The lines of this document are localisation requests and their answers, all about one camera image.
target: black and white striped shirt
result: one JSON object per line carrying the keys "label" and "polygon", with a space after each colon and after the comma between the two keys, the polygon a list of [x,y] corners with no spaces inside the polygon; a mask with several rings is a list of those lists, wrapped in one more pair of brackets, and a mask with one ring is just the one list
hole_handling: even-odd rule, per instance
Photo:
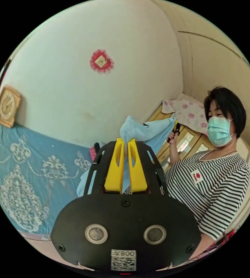
{"label": "black and white striped shirt", "polygon": [[208,152],[176,162],[165,179],[169,196],[188,206],[201,233],[217,240],[244,199],[250,173],[239,153],[201,161]]}

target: blue bedspread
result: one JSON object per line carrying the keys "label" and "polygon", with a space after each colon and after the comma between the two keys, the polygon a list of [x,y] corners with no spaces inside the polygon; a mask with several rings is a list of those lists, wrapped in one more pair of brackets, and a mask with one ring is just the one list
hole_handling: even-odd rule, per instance
{"label": "blue bedspread", "polygon": [[90,166],[88,148],[0,124],[0,205],[20,232],[50,235]]}

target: surgical mask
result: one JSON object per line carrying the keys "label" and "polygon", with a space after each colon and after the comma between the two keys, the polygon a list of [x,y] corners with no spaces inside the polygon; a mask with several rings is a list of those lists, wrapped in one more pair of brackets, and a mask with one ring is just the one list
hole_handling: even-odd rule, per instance
{"label": "surgical mask", "polygon": [[208,138],[215,147],[223,147],[232,140],[230,122],[226,118],[211,117],[208,122]]}

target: short black hair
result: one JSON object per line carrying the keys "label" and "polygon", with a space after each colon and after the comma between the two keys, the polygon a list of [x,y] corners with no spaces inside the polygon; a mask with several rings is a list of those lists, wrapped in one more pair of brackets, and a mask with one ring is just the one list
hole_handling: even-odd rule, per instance
{"label": "short black hair", "polygon": [[235,134],[236,137],[239,138],[247,121],[246,110],[241,100],[227,88],[221,86],[214,87],[212,90],[208,91],[208,96],[204,99],[204,110],[207,122],[209,121],[209,110],[212,101],[215,101],[217,107],[226,118],[228,114],[232,116],[236,127]]}

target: woman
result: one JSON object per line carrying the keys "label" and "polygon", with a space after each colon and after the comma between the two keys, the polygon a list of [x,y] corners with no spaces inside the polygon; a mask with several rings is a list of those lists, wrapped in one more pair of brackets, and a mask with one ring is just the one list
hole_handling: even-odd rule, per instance
{"label": "woman", "polygon": [[191,258],[205,251],[227,229],[250,179],[249,167],[236,150],[246,124],[240,99],[229,89],[216,87],[208,92],[204,109],[209,140],[216,148],[180,160],[178,135],[172,132],[171,167],[165,173],[169,196],[189,207],[201,232],[201,242]]}

